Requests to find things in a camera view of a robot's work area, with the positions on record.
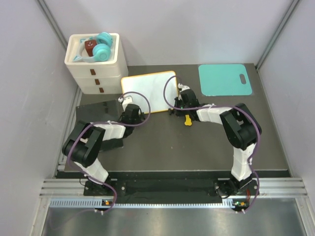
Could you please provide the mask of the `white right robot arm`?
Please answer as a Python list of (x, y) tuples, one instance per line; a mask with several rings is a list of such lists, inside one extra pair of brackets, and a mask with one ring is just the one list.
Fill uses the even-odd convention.
[(217, 107), (201, 104), (194, 91), (187, 86), (179, 89), (175, 98), (176, 116), (185, 117), (185, 125), (193, 121), (211, 122), (223, 126), (229, 143), (233, 146), (233, 165), (229, 180), (230, 190), (237, 195), (247, 190), (252, 181), (252, 155), (261, 134), (261, 127), (244, 103), (234, 107)]

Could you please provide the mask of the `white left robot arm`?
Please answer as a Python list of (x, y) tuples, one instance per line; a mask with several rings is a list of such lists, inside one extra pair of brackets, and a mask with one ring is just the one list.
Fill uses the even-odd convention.
[(109, 173), (98, 159), (102, 145), (127, 138), (144, 121), (144, 114), (136, 104), (128, 104), (118, 122), (79, 121), (64, 143), (62, 153), (95, 183), (94, 188), (99, 194), (106, 195), (111, 191), (112, 184), (107, 180)]

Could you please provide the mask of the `yellow framed whiteboard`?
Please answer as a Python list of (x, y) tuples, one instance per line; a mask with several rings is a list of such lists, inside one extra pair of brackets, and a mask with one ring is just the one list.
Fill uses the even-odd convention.
[(128, 92), (133, 103), (137, 104), (142, 112), (148, 113), (148, 104), (151, 112), (164, 112), (174, 105), (178, 96), (177, 79), (174, 71), (144, 74), (123, 77), (121, 79), (123, 93)]

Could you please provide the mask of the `yellow bone shaped eraser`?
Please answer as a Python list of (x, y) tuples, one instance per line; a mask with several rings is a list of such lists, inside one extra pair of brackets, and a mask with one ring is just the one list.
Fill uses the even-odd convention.
[(185, 115), (185, 122), (184, 122), (185, 126), (192, 126), (192, 120), (190, 118), (189, 115)]

